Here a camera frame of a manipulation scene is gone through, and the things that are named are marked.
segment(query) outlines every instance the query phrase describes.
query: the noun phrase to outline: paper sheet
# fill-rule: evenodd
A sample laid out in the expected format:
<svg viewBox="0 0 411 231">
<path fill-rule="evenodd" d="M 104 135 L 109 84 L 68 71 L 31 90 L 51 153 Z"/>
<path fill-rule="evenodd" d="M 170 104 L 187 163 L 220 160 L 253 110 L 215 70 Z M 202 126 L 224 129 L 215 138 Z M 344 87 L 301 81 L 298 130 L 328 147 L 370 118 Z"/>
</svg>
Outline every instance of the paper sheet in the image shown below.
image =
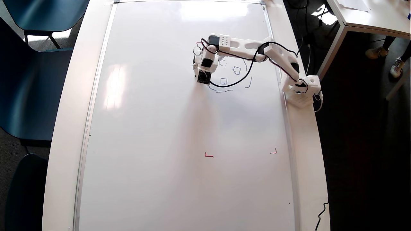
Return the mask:
<svg viewBox="0 0 411 231">
<path fill-rule="evenodd" d="M 366 12 L 369 11 L 369 8 L 365 5 L 363 0 L 337 0 L 337 2 L 345 8 L 357 9 Z"/>
</svg>

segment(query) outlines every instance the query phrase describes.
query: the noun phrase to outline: red marker line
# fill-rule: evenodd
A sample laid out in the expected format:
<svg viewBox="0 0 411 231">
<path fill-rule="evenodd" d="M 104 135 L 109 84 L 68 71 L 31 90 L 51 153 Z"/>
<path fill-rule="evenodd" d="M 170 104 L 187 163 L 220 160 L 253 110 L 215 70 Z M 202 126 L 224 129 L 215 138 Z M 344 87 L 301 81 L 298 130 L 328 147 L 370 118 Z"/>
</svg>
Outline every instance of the red marker line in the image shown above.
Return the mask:
<svg viewBox="0 0 411 231">
<path fill-rule="evenodd" d="M 207 153 L 206 152 L 204 152 L 205 153 L 205 157 L 214 157 L 214 156 L 207 156 Z"/>
</svg>

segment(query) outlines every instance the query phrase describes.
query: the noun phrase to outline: whiteboard frame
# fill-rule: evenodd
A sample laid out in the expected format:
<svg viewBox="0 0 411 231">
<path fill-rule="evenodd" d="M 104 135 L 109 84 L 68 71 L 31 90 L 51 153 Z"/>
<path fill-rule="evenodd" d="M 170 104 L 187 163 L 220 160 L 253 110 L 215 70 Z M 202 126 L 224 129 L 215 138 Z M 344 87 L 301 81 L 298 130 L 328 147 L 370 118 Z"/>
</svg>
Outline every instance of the whiteboard frame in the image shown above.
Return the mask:
<svg viewBox="0 0 411 231">
<path fill-rule="evenodd" d="M 93 89 L 91 91 L 90 105 L 88 108 L 87 120 L 84 129 L 83 145 L 81 147 L 81 154 L 79 160 L 79 172 L 77 174 L 77 187 L 76 187 L 76 198 L 74 200 L 74 218 L 73 218 L 73 230 L 79 231 L 80 222 L 80 202 L 81 202 L 81 191 L 83 189 L 83 178 L 84 178 L 84 168 L 85 168 L 85 157 L 87 153 L 88 137 L 90 136 L 91 119 L 93 117 L 94 102 L 96 100 L 97 88 L 99 85 L 100 75 L 103 68 L 104 56 L 106 54 L 107 44 L 109 42 L 111 27 L 113 25 L 115 11 L 117 10 L 117 4 L 113 4 L 110 12 L 109 21 L 107 23 L 106 33 L 104 35 L 102 50 L 100 53 L 99 61 L 97 63 L 96 75 L 94 78 Z"/>
<path fill-rule="evenodd" d="M 244 2 L 244 3 L 260 4 L 262 6 L 264 17 L 266 19 L 266 24 L 267 24 L 269 35 L 271 36 L 272 39 L 274 39 L 273 30 L 271 27 L 270 19 L 268 17 L 267 6 L 266 6 L 266 3 L 262 0 L 114 0 L 113 2 L 111 2 L 110 5 L 112 5 L 112 9 L 110 12 L 109 21 L 107 23 L 107 28 L 106 28 L 106 32 L 104 35 L 104 40 L 102 44 L 99 61 L 97 64 L 97 70 L 96 70 L 96 75 L 95 75 L 94 84 L 92 88 L 89 110 L 88 110 L 87 120 L 85 124 L 83 144 L 82 144 L 81 155 L 80 155 L 80 160 L 79 160 L 76 197 L 75 197 L 75 202 L 74 202 L 74 219 L 73 219 L 73 230 L 74 231 L 79 231 L 81 193 L 82 193 L 82 187 L 83 187 L 84 168 L 85 168 L 85 161 L 86 161 L 86 155 L 87 155 L 88 138 L 90 136 L 90 128 L 91 128 L 91 121 L 92 121 L 93 110 L 94 110 L 94 105 L 95 105 L 95 98 L 97 95 L 99 80 L 100 80 L 101 71 L 102 71 L 103 62 L 104 62 L 104 56 L 106 53 L 106 48 L 107 48 L 107 44 L 109 41 L 110 32 L 111 32 L 111 28 L 112 28 L 114 17 L 115 17 L 115 12 L 117 10 L 117 5 L 119 3 L 125 3 L 125 2 L 163 2 L 163 1 Z M 281 83 L 281 80 L 283 79 L 282 77 L 284 73 L 281 72 L 278 67 L 275 67 L 275 69 L 276 69 L 276 75 L 277 75 L 277 82 L 279 86 L 279 84 Z M 294 148 L 293 148 L 291 126 L 289 124 L 289 112 L 288 112 L 287 105 L 286 105 L 286 96 L 283 92 L 281 91 L 279 92 L 280 92 L 280 98 L 282 102 L 282 112 L 283 112 L 283 119 L 284 119 L 284 125 L 285 125 L 285 130 L 286 130 L 286 139 L 287 139 L 287 146 L 288 146 L 289 160 L 290 160 L 291 185 L 292 185 L 293 203 L 294 203 L 295 230 L 300 231 L 300 228 L 301 228 L 300 227 L 300 200 L 298 196 L 299 190 L 298 190 L 296 158 L 295 158 L 295 153 L 294 153 Z"/>
</svg>

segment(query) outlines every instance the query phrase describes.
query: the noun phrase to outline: person's leg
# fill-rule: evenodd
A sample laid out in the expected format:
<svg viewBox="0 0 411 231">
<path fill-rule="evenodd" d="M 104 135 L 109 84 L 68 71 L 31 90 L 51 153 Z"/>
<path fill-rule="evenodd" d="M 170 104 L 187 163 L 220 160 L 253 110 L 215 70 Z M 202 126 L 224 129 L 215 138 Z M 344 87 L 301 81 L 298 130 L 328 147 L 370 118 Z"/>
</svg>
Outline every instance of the person's leg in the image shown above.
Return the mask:
<svg viewBox="0 0 411 231">
<path fill-rule="evenodd" d="M 391 44 L 393 43 L 395 37 L 391 37 L 391 36 L 386 36 L 386 39 L 384 41 L 383 44 L 383 48 L 388 51 L 388 48 L 391 46 Z"/>
<path fill-rule="evenodd" d="M 390 74 L 394 78 L 398 78 L 401 75 L 402 69 L 405 66 L 405 62 L 407 61 L 407 59 L 410 58 L 410 56 L 411 56 L 411 42 L 408 43 L 408 46 L 405 49 L 404 54 L 398 57 L 395 60 L 394 65 L 391 67 Z"/>
<path fill-rule="evenodd" d="M 404 51 L 404 54 L 401 56 L 401 60 L 406 62 L 411 57 L 411 42 L 408 43 L 407 48 Z"/>
<path fill-rule="evenodd" d="M 377 48 L 368 49 L 365 52 L 365 55 L 369 59 L 377 59 L 379 57 L 386 57 L 388 55 L 388 48 L 391 46 L 394 40 L 395 40 L 395 37 L 386 36 L 384 44 L 382 46 L 379 46 Z"/>
</svg>

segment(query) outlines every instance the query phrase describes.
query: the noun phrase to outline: white desk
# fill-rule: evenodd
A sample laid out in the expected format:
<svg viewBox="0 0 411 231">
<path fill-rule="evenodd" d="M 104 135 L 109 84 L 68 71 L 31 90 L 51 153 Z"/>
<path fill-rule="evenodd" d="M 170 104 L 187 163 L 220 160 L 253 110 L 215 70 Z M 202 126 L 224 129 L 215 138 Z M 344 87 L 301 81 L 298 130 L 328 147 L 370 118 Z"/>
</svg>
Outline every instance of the white desk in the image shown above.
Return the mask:
<svg viewBox="0 0 411 231">
<path fill-rule="evenodd" d="M 266 1 L 273 30 L 281 30 L 276 41 L 297 50 L 297 44 L 281 0 Z M 97 64 L 103 44 L 111 5 L 101 0 L 90 0 L 77 37 L 72 60 L 67 72 L 48 164 L 44 195 L 44 231 L 73 228 L 79 161 L 84 144 L 85 125 L 89 117 L 90 97 Z M 293 140 L 300 204 L 300 230 L 313 230 L 317 215 L 327 201 L 327 185 L 321 145 L 313 108 L 298 109 L 288 105 L 288 119 Z M 328 207 L 321 216 L 319 230 L 330 230 Z"/>
<path fill-rule="evenodd" d="M 403 0 L 364 0 L 368 12 L 348 9 L 337 0 L 327 0 L 338 19 L 340 28 L 331 44 L 323 64 L 318 70 L 322 79 L 330 67 L 348 31 L 381 34 L 411 39 L 410 2 Z"/>
</svg>

